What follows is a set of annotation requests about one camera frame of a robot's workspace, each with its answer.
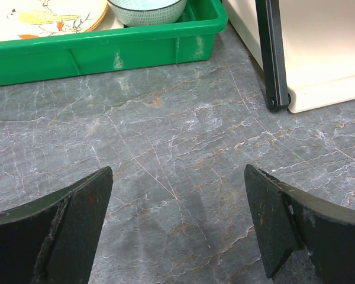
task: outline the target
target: green tray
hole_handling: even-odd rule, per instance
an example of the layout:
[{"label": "green tray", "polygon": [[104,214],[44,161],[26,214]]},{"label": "green tray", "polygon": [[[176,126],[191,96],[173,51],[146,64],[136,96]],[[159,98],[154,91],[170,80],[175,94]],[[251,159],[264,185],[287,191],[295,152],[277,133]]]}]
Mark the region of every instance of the green tray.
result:
[{"label": "green tray", "polygon": [[188,0],[174,24],[0,42],[0,86],[206,60],[227,25],[220,0]]}]

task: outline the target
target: gray marble surface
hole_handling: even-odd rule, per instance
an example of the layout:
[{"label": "gray marble surface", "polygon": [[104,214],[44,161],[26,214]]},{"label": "gray marble surface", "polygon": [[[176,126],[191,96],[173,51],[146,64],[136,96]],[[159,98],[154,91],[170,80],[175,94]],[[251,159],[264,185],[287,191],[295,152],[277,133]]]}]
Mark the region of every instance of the gray marble surface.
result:
[{"label": "gray marble surface", "polygon": [[0,87],[0,211],[102,166],[90,284],[271,283],[243,170],[355,209],[355,101],[271,114],[229,26],[205,62]]}]

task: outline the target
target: patterned bowl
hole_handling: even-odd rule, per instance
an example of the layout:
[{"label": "patterned bowl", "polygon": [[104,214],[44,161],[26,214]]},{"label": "patterned bowl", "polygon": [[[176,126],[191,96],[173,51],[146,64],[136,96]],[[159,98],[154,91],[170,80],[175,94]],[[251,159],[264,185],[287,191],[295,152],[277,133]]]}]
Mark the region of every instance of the patterned bowl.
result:
[{"label": "patterned bowl", "polygon": [[128,27],[176,22],[187,0],[108,0],[116,17]]}]

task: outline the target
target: black metal bar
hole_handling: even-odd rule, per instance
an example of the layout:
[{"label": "black metal bar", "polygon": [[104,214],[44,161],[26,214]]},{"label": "black metal bar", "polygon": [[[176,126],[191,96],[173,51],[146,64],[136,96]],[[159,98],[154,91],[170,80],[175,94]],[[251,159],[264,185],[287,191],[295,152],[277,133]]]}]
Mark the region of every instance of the black metal bar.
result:
[{"label": "black metal bar", "polygon": [[355,211],[247,165],[244,172],[264,269],[274,283],[355,284]]},{"label": "black metal bar", "polygon": [[270,111],[275,112],[287,109],[290,103],[279,0],[255,0],[255,3],[266,83],[266,105]]},{"label": "black metal bar", "polygon": [[88,283],[112,184],[105,167],[0,212],[0,283]]}]

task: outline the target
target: rust-colored spot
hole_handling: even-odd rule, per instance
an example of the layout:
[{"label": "rust-colored spot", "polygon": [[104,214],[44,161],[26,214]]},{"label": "rust-colored spot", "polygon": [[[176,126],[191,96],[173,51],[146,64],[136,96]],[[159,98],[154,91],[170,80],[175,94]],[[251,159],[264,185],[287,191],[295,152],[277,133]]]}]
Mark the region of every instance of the rust-colored spot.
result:
[{"label": "rust-colored spot", "polygon": [[57,28],[58,28],[59,31],[62,30],[63,26],[64,26],[64,23],[62,21],[57,22]]},{"label": "rust-colored spot", "polygon": [[90,204],[95,204],[96,203],[95,197],[90,192],[88,193],[88,202]]},{"label": "rust-colored spot", "polygon": [[32,34],[19,34],[18,35],[21,39],[26,40],[27,38],[37,38],[39,36],[32,35]]},{"label": "rust-colored spot", "polygon": [[162,100],[160,98],[157,98],[154,102],[148,102],[147,104],[158,106],[162,104]]}]

